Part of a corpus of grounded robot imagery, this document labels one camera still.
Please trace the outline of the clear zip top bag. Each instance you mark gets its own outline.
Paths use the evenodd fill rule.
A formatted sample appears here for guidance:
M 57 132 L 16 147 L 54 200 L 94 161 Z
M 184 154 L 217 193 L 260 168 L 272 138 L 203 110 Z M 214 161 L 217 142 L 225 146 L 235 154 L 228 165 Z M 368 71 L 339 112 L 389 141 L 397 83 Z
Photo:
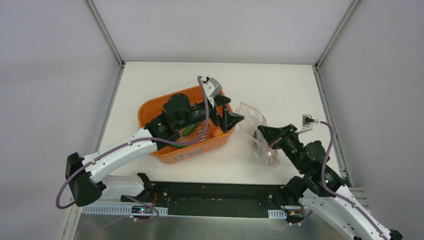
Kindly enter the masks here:
M 254 106 L 240 102 L 236 114 L 244 116 L 237 125 L 243 136 L 248 139 L 249 149 L 260 164 L 277 167 L 280 164 L 278 151 L 271 149 L 263 134 L 258 130 L 259 125 L 268 126 L 265 116 Z

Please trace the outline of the long green chili pepper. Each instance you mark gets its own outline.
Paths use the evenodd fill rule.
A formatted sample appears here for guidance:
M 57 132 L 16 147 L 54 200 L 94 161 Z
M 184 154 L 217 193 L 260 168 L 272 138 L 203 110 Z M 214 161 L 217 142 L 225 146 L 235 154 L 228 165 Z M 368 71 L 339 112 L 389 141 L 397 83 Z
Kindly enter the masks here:
M 190 125 L 187 128 L 185 128 L 182 131 L 182 136 L 183 137 L 189 136 L 194 130 L 196 130 L 196 128 L 198 127 L 198 125 L 199 125 L 199 123 L 196 123 L 196 124 Z

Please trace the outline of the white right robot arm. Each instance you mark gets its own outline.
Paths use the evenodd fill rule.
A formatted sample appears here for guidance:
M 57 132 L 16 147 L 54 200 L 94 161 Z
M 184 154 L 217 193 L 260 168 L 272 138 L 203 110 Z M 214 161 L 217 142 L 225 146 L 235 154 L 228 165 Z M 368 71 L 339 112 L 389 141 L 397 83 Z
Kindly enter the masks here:
M 346 240 L 401 240 L 403 235 L 378 222 L 363 207 L 342 178 L 327 165 L 335 140 L 333 127 L 330 143 L 324 149 L 316 140 L 304 145 L 293 125 L 270 127 L 259 125 L 257 130 L 274 150 L 282 150 L 302 177 L 294 176 L 284 186 L 284 200 L 290 205 L 301 204 L 318 215 Z

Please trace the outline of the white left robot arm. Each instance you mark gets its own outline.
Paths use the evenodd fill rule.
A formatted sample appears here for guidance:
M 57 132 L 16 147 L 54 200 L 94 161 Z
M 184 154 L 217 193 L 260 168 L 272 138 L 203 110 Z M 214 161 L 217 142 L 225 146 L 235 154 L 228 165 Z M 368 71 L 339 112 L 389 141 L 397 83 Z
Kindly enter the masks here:
M 96 202 L 112 191 L 114 195 L 137 198 L 147 202 L 152 198 L 153 189 L 146 185 L 140 176 L 136 178 L 112 175 L 121 166 L 146 154 L 151 154 L 170 145 L 192 147 L 199 145 L 207 133 L 207 127 L 213 125 L 226 133 L 244 120 L 244 116 L 227 108 L 230 98 L 218 94 L 212 99 L 203 95 L 203 102 L 190 103 L 183 93 L 172 95 L 163 105 L 162 113 L 146 123 L 134 136 L 104 152 L 80 156 L 77 152 L 66 160 L 64 183 L 69 186 L 74 198 L 73 204 L 84 207 Z M 180 132 L 189 127 L 204 123 L 205 128 L 194 140 L 180 142 Z

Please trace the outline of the orange peach fruit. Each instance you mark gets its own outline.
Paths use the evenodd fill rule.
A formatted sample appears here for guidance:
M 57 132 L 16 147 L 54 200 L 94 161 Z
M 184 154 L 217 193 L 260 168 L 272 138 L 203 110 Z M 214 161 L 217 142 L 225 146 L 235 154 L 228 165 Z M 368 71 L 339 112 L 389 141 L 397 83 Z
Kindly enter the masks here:
M 222 131 L 222 129 L 220 127 L 217 127 L 210 133 L 210 136 L 212 138 L 217 138 L 217 137 L 222 136 L 223 134 L 224 134 L 224 132 Z

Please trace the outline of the thin green chili pepper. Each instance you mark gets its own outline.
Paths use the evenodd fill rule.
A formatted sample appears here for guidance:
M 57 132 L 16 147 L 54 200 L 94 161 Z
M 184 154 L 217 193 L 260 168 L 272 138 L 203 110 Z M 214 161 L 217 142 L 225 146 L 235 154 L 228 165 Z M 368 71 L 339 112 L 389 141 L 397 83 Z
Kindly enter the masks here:
M 170 143 L 169 145 L 172 146 L 172 147 L 181 149 L 181 148 L 186 148 L 186 147 L 190 146 L 191 144 L 188 144 L 186 142 L 173 142 L 173 143 Z

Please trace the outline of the orange plastic basket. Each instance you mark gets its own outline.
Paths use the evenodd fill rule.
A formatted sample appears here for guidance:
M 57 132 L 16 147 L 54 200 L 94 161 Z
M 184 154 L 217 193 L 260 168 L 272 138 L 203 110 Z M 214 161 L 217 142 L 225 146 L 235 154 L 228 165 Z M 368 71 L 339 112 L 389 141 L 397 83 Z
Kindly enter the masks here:
M 178 92 L 150 99 L 143 103 L 138 110 L 138 124 L 148 130 L 154 138 L 169 140 L 171 143 L 158 142 L 157 151 L 152 156 L 164 164 L 174 164 L 194 156 L 218 149 L 224 146 L 235 130 L 224 132 L 222 136 L 212 138 L 211 132 L 216 128 L 206 113 L 206 120 L 199 125 L 189 136 L 182 136 L 182 132 L 190 123 L 190 106 L 204 102 L 204 96 L 199 86 L 186 88 Z M 172 147 L 174 142 L 190 144 L 185 148 Z

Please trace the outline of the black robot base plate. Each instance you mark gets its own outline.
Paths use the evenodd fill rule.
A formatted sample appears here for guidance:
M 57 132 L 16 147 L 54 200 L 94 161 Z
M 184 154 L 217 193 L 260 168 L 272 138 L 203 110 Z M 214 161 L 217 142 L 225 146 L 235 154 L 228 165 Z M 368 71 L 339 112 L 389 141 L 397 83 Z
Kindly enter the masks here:
M 268 211 L 299 206 L 281 185 L 154 181 L 140 202 L 155 201 L 171 216 L 268 218 Z

